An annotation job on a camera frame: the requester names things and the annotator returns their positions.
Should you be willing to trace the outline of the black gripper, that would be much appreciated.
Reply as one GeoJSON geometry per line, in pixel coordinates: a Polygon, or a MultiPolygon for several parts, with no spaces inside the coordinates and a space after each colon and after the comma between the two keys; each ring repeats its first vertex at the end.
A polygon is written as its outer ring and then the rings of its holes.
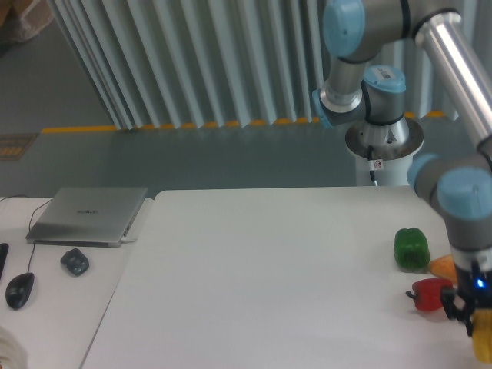
{"type": "Polygon", "coordinates": [[[483,269],[477,261],[467,268],[455,265],[458,290],[453,287],[442,287],[440,302],[448,320],[462,323],[467,336],[473,335],[474,326],[472,315],[476,309],[491,309],[491,270],[483,269]],[[463,305],[458,307],[457,298],[463,299],[463,305]]]}

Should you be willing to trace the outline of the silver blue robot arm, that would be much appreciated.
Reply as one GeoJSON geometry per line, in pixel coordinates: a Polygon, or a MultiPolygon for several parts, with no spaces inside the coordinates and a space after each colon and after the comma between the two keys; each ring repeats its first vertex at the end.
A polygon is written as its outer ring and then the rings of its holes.
{"type": "Polygon", "coordinates": [[[330,1],[323,36],[333,61],[314,91],[314,106],[328,125],[366,121],[376,127],[400,123],[395,97],[401,87],[369,82],[366,64],[390,42],[410,38],[433,63],[475,144],[475,155],[446,163],[423,155],[407,179],[417,196],[444,220],[457,272],[445,288],[446,315],[462,322],[472,338],[491,332],[491,82],[461,28],[450,1],[330,1]]]}

